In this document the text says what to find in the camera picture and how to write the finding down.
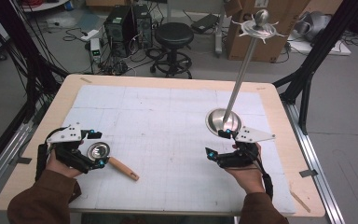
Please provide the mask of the white round table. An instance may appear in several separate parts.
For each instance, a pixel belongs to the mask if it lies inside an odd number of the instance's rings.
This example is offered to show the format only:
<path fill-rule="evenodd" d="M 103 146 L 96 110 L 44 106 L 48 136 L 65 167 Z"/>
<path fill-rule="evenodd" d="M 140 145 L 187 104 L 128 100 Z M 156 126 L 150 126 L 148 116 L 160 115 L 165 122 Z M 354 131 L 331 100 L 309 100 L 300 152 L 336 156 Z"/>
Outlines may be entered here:
<path fill-rule="evenodd" d="M 63 6 L 65 3 L 67 3 L 69 0 L 58 0 L 57 2 L 54 3 L 49 3 L 49 2 L 44 2 L 38 6 L 26 6 L 26 5 L 22 5 L 21 9 L 24 12 L 31 12 L 31 11 L 43 11 L 43 10 L 47 10 L 47 9 L 52 9 L 55 7 L 60 7 Z"/>

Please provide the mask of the black metal frame stand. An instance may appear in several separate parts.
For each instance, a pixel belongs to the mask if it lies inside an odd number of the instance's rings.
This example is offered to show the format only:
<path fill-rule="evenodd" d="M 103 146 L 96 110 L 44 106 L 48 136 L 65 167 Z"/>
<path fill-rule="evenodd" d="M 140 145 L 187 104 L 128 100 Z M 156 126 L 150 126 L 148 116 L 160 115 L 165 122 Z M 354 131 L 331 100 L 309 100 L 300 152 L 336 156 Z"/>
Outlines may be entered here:
<path fill-rule="evenodd" d="M 14 132 L 23 122 L 31 119 L 37 100 L 58 92 L 61 84 L 54 74 L 66 78 L 69 73 L 46 59 L 37 48 L 27 28 L 31 27 L 25 18 L 18 0 L 0 0 L 0 24 L 8 34 L 8 42 L 0 34 L 0 43 L 7 51 L 20 77 L 26 78 L 24 85 L 26 102 L 0 136 L 0 156 Z"/>
<path fill-rule="evenodd" d="M 281 100 L 287 105 L 294 105 L 297 96 L 301 94 L 297 124 L 303 134 L 308 134 L 307 116 L 312 78 L 347 28 L 355 23 L 358 23 L 358 0 L 343 0 L 305 61 L 294 73 L 273 82 L 276 88 L 288 84 L 280 94 Z"/>

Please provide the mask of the black round stool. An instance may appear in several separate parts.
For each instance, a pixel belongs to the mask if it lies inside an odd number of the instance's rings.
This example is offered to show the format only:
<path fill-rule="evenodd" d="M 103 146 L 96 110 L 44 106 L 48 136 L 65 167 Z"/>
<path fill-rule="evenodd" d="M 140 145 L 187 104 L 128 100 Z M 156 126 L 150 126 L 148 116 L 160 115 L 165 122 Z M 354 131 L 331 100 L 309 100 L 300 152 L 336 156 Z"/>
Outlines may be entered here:
<path fill-rule="evenodd" d="M 179 52 L 179 49 L 187 47 L 193 41 L 194 33 L 191 28 L 181 22 L 168 22 L 159 26 L 155 39 L 166 51 L 154 60 L 150 72 L 159 70 L 166 77 L 187 73 L 187 77 L 191 79 L 189 68 L 192 61 L 186 54 Z"/>

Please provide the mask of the white power strip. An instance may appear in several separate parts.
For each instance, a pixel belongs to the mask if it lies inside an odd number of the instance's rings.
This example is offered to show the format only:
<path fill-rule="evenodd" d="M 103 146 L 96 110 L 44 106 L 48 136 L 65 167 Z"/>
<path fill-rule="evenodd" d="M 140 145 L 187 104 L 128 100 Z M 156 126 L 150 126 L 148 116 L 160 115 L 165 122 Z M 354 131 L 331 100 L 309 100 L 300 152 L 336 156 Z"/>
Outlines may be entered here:
<path fill-rule="evenodd" d="M 88 33 L 86 33 L 85 35 L 82 35 L 80 37 L 80 39 L 82 41 L 89 41 L 91 38 L 93 38 L 94 36 L 96 36 L 99 33 L 98 30 L 91 30 Z"/>

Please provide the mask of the metal utensil stand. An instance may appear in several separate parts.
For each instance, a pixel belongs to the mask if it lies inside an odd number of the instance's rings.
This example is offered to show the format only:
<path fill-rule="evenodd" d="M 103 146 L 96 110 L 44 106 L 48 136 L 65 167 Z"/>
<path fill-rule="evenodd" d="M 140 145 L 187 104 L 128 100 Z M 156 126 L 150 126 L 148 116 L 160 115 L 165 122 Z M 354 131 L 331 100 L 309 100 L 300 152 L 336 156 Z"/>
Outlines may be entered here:
<path fill-rule="evenodd" d="M 257 41 L 261 40 L 263 43 L 266 43 L 267 39 L 274 36 L 283 37 L 276 29 L 278 23 L 269 23 L 269 12 L 266 9 L 258 10 L 252 15 L 250 20 L 238 22 L 237 24 L 241 28 L 241 36 L 250 37 L 250 44 L 241 63 L 241 68 L 227 107 L 211 110 L 206 116 L 206 126 L 208 130 L 215 135 L 218 135 L 220 131 L 226 130 L 237 132 L 242 127 L 241 117 L 233 111 L 233 106 L 240 92 L 249 62 L 254 55 Z"/>

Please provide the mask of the large brown cardboard box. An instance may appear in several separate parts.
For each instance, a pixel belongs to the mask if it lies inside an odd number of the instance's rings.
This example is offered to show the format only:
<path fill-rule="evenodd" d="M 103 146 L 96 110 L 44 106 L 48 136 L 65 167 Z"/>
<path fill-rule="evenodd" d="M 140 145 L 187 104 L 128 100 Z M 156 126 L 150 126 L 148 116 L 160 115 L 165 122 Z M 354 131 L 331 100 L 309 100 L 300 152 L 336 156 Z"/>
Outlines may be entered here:
<path fill-rule="evenodd" d="M 240 22 L 248 21 L 261 9 L 269 14 L 268 22 L 274 23 L 282 36 L 273 36 L 263 43 L 257 42 L 252 60 L 254 62 L 275 63 L 284 48 L 299 16 L 310 0 L 228 0 L 225 3 L 227 17 L 231 18 L 225 42 L 227 58 L 241 61 L 250 44 L 250 36 L 241 36 Z"/>

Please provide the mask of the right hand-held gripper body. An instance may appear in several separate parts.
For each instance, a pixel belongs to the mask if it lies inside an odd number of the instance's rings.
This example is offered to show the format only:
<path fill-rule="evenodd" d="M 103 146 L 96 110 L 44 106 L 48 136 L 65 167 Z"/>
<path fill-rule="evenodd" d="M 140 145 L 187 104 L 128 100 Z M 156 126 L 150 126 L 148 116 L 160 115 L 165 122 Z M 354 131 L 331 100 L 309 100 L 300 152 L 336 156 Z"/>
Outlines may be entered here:
<path fill-rule="evenodd" d="M 274 139 L 275 135 L 242 126 L 238 131 L 231 131 L 231 138 L 237 149 L 231 153 L 218 154 L 216 163 L 221 168 L 240 168 L 252 164 L 258 157 L 256 144 Z"/>

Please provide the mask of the person's right hand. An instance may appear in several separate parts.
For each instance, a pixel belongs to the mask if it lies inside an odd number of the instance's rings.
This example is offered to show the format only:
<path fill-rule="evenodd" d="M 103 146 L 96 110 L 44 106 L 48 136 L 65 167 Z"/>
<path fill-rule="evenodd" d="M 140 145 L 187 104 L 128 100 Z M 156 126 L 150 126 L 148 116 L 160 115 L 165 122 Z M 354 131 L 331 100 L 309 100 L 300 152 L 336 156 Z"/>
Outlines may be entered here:
<path fill-rule="evenodd" d="M 244 189 L 247 194 L 265 192 L 262 174 L 255 163 L 244 168 L 228 168 L 226 172 L 236 179 L 240 187 Z"/>

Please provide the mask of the aluminium rail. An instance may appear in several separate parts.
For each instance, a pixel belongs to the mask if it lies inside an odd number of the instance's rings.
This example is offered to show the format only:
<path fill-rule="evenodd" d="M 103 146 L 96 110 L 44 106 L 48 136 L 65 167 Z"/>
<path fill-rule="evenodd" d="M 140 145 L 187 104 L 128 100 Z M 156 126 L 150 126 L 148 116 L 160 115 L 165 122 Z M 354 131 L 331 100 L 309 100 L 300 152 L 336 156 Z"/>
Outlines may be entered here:
<path fill-rule="evenodd" d="M 333 191 L 331 190 L 327 178 L 324 174 L 323 167 L 320 164 L 320 161 L 314 150 L 310 137 L 302 132 L 298 124 L 299 112 L 296 106 L 288 105 L 286 103 L 283 103 L 282 105 L 292 125 L 297 142 L 299 143 L 305 162 L 308 165 L 308 170 L 315 169 L 318 173 L 316 176 L 311 176 L 311 178 L 322 199 L 324 210 L 328 217 L 329 223 L 346 224 L 338 207 Z"/>
<path fill-rule="evenodd" d="M 7 168 L 21 157 L 19 152 L 31 140 L 33 130 L 34 124 L 28 122 L 22 123 L 16 130 L 8 133 L 8 137 L 3 143 L 3 151 L 0 153 L 0 179 Z"/>

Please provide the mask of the metal ladle with wooden handle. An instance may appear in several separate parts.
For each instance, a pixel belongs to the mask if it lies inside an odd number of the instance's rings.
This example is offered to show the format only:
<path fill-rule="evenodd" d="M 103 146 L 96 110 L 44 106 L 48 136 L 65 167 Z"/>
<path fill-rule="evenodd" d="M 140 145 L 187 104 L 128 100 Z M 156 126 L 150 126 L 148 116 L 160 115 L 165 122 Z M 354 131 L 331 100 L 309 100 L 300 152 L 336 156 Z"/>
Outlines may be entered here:
<path fill-rule="evenodd" d="M 117 170 L 119 170 L 123 175 L 126 175 L 134 181 L 137 181 L 139 179 L 139 176 L 135 172 L 133 172 L 131 168 L 129 168 L 127 165 L 117 160 L 116 158 L 110 156 L 110 146 L 105 142 L 97 142 L 92 144 L 88 148 L 87 156 L 92 161 L 95 161 L 96 159 L 107 158 L 108 163 L 115 167 Z"/>

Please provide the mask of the person's left hand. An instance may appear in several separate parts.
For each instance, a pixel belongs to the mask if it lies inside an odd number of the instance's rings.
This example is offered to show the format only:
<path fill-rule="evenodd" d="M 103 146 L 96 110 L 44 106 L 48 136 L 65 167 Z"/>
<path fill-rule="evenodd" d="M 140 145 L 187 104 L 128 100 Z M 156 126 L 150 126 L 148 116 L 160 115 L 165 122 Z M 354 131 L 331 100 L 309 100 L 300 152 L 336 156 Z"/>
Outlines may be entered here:
<path fill-rule="evenodd" d="M 46 169 L 61 175 L 65 175 L 69 178 L 75 178 L 81 175 L 81 172 L 78 171 L 77 169 L 68 167 L 64 163 L 58 161 L 54 149 L 52 149 L 50 152 L 50 155 L 48 157 L 48 162 L 46 164 Z"/>

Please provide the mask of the large black computer tower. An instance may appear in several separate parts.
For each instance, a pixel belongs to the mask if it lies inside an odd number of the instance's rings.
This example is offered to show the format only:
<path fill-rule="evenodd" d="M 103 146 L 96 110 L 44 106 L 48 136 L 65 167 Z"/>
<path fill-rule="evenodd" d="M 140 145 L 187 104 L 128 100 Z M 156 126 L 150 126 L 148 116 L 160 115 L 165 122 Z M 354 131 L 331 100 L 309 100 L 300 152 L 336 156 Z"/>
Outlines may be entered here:
<path fill-rule="evenodd" d="M 112 54 L 128 57 L 129 43 L 135 36 L 131 6 L 114 6 L 103 25 Z"/>

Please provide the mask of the slim black computer tower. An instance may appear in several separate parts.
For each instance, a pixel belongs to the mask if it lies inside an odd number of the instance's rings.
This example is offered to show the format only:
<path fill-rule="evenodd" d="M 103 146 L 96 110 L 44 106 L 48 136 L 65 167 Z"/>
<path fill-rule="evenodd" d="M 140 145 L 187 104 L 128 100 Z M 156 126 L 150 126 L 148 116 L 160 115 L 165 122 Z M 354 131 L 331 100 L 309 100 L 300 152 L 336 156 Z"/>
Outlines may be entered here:
<path fill-rule="evenodd" d="M 151 48 L 153 45 L 152 19 L 147 5 L 134 5 L 132 10 L 139 47 L 142 49 Z"/>

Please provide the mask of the white device with green display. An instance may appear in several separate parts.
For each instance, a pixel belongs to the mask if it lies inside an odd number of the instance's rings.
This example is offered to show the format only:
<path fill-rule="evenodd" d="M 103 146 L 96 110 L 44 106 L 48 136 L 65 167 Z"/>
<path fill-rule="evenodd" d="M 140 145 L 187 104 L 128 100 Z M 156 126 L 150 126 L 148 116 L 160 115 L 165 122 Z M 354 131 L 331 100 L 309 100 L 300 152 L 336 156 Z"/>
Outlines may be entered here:
<path fill-rule="evenodd" d="M 101 43 L 99 38 L 92 38 L 89 42 L 90 55 L 94 62 L 101 59 Z"/>

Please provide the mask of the white metal table leg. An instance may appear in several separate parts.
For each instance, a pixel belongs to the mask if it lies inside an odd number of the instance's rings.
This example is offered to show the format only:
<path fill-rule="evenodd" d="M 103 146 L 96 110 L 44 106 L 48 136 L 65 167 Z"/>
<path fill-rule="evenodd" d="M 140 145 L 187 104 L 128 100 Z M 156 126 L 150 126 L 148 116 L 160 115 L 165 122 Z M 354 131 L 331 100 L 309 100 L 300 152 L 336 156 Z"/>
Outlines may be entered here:
<path fill-rule="evenodd" d="M 218 23 L 214 31 L 214 53 L 216 57 L 220 57 L 223 52 L 223 23 L 226 16 L 225 2 L 226 0 L 221 0 L 220 11 L 218 14 Z"/>

